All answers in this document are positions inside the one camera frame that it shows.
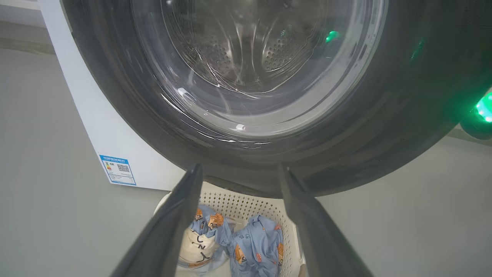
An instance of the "white washing machine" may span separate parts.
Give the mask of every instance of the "white washing machine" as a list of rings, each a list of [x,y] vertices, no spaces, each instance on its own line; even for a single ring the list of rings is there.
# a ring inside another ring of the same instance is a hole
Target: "white washing machine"
[[[40,0],[111,183],[205,180],[281,198],[285,163],[317,196],[388,174],[492,83],[486,1]]]

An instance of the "green led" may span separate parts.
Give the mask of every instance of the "green led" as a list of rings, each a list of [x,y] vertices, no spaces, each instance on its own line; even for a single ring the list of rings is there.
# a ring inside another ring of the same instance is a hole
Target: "green led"
[[[326,37],[326,43],[334,40],[335,38],[338,37],[338,32],[337,31],[331,31],[328,33],[328,36]]]
[[[492,122],[492,92],[478,101],[475,112],[486,122]]]

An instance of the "clothing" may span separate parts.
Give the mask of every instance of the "clothing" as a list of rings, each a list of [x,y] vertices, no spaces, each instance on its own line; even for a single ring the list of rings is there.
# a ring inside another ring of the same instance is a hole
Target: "clothing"
[[[199,205],[194,221],[185,230],[178,265],[199,275],[221,266],[227,260],[226,247],[232,239],[230,219]]]
[[[283,262],[279,224],[257,215],[233,234],[228,247],[232,277],[277,277]]]

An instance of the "perforated basket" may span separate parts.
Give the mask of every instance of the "perforated basket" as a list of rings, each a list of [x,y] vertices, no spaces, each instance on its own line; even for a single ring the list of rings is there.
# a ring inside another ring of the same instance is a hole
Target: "perforated basket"
[[[203,183],[200,203],[209,206],[216,212],[246,222],[250,217],[260,214],[282,227],[283,232],[283,264],[281,277],[297,277],[302,264],[301,252],[295,224],[287,217],[282,199],[254,197],[231,192],[212,184]],[[176,276],[193,276],[188,270],[176,271]],[[231,276],[229,262],[209,273],[207,276]]]

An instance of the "grey floor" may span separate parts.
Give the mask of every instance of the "grey floor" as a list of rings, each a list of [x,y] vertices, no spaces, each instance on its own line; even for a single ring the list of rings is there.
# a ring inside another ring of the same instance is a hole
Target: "grey floor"
[[[444,138],[319,200],[376,277],[490,276],[491,165],[491,147]],[[107,181],[55,56],[0,49],[0,276],[108,276],[163,195]]]

